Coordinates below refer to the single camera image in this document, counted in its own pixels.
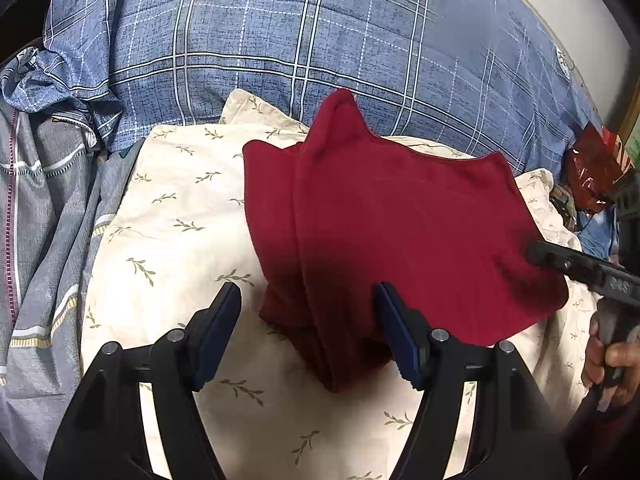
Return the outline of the person's right hand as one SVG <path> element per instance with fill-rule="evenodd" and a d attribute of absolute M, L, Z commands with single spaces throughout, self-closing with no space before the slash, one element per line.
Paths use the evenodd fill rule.
<path fill-rule="evenodd" d="M 589 339 L 585 350 L 584 367 L 582 368 L 582 384 L 586 388 L 600 385 L 604 378 L 604 366 L 621 367 L 623 379 L 613 390 L 611 403 L 615 406 L 628 404 L 639 388 L 639 341 L 619 342 L 605 347 L 598 338 L 599 318 L 595 313 L 590 320 Z"/>

